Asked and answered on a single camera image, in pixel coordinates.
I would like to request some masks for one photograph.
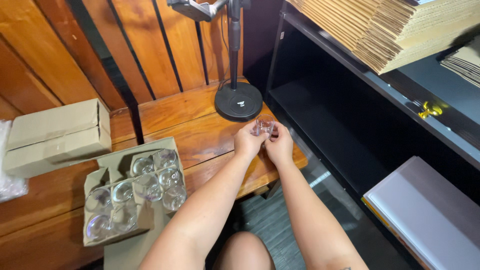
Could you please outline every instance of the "bubble wrap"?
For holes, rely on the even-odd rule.
[[[11,121],[0,120],[0,164],[5,157]],[[28,179],[7,175],[0,168],[0,202],[8,201],[28,193]]]

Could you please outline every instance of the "forearm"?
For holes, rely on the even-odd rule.
[[[180,252],[182,260],[204,261],[225,225],[250,162],[248,158],[234,155],[196,190],[167,224],[145,261],[150,256],[160,256],[165,260],[154,261],[178,263],[172,257],[176,257],[179,250],[185,250]]]
[[[291,163],[278,169],[293,233],[309,269],[366,269],[332,213]]]

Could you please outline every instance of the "stand base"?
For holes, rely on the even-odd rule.
[[[233,122],[246,122],[255,118],[263,106],[260,91],[251,84],[237,82],[237,90],[230,84],[215,94],[215,109],[223,118]]]

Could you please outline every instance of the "shot glass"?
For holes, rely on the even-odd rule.
[[[163,195],[163,206],[170,211],[177,211],[187,200],[187,191],[183,186],[176,185],[169,188]]]
[[[155,175],[141,175],[133,181],[133,185],[135,193],[146,200],[155,202],[163,196],[163,188]]]
[[[118,233],[131,231],[137,225],[137,205],[123,205],[115,208],[111,228]]]
[[[168,168],[158,173],[158,181],[164,190],[175,185],[183,185],[181,172],[174,168]]]
[[[110,218],[107,215],[92,216],[88,220],[86,236],[92,240],[102,240],[109,236]]]
[[[174,150],[162,149],[152,155],[153,162],[158,169],[166,168],[175,164],[177,161],[177,154]]]
[[[257,136],[268,133],[268,137],[272,136],[275,120],[268,114],[260,114],[257,117]]]
[[[92,191],[85,199],[85,209],[92,213],[110,213],[113,209],[110,189],[100,187]]]
[[[153,159],[151,158],[138,158],[135,160],[132,167],[134,176],[147,174],[149,172],[153,172],[154,170]]]
[[[133,197],[133,187],[131,182],[122,182],[113,188],[112,199],[117,203],[124,203]]]

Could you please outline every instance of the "gray floor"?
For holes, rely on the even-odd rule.
[[[340,222],[370,270],[410,269],[325,166],[293,130],[291,133],[309,160],[308,166],[302,169],[305,179]],[[243,229],[258,235],[264,241],[277,269],[305,269],[293,237],[281,189],[268,200],[256,196],[241,202],[240,207],[245,222]]]

